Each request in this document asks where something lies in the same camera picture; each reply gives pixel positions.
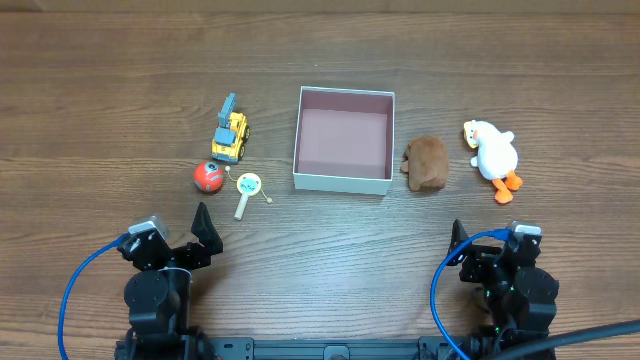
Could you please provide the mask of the red toy ball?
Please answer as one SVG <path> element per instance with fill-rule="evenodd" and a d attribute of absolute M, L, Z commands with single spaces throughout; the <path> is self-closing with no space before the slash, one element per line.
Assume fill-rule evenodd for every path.
<path fill-rule="evenodd" d="M 215 162 L 203 162 L 193 172 L 196 187 L 205 193 L 218 192 L 224 183 L 224 170 Z"/>

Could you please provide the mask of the brown plush toy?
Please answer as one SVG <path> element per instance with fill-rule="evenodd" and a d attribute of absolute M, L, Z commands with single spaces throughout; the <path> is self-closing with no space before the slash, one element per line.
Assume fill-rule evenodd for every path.
<path fill-rule="evenodd" d="M 413 192 L 444 188 L 449 177 L 448 151 L 444 142 L 431 135 L 412 139 L 404 152 L 400 171 L 408 176 Z"/>

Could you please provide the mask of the yellow toy truck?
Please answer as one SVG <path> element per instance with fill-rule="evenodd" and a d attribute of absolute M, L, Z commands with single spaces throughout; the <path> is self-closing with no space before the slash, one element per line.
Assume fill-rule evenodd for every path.
<path fill-rule="evenodd" d="M 245 155 L 245 144 L 251 134 L 246 116 L 236 112 L 237 94 L 230 93 L 218 112 L 218 126 L 211 142 L 214 160 L 237 164 Z"/>

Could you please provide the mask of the yellow wooden rattle drum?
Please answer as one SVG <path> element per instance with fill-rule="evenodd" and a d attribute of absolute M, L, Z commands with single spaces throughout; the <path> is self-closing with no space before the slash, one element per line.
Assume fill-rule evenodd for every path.
<path fill-rule="evenodd" d="M 268 204 L 271 204 L 273 202 L 273 199 L 267 196 L 262 189 L 263 182 L 257 174 L 244 173 L 238 178 L 234 178 L 231 175 L 231 167 L 229 165 L 227 165 L 224 170 L 229 179 L 236 182 L 236 188 L 241 194 L 239 203 L 234 213 L 235 220 L 240 221 L 243 218 L 249 198 L 255 196 L 258 193 L 260 193 L 264 197 Z"/>

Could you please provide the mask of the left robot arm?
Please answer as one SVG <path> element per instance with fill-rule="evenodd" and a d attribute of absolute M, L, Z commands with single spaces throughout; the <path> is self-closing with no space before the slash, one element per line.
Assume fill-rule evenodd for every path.
<path fill-rule="evenodd" d="M 208 208 L 200 203 L 191 226 L 197 238 L 172 248 L 156 216 L 129 227 L 117 246 L 138 272 L 124 288 L 130 329 L 116 343 L 115 360 L 213 360 L 209 337 L 189 324 L 192 272 L 211 265 L 223 242 Z"/>

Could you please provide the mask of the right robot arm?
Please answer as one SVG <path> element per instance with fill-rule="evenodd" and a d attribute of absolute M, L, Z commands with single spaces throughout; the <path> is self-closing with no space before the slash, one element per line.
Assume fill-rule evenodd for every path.
<path fill-rule="evenodd" d="M 536 266 L 542 229 L 514 221 L 500 247 L 470 245 L 449 264 L 459 278 L 477 285 L 493 324 L 481 325 L 461 343 L 472 359 L 548 336 L 559 282 Z"/>

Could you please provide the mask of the white plush duck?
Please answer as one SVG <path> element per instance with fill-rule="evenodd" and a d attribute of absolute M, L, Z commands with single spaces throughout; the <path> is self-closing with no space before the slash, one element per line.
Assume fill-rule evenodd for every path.
<path fill-rule="evenodd" d="M 519 156 L 512 145 L 515 135 L 511 131 L 501 132 L 493 124 L 470 120 L 463 124 L 464 138 L 477 153 L 470 165 L 496 188 L 495 200 L 507 204 L 513 200 L 513 192 L 523 184 L 516 174 Z"/>

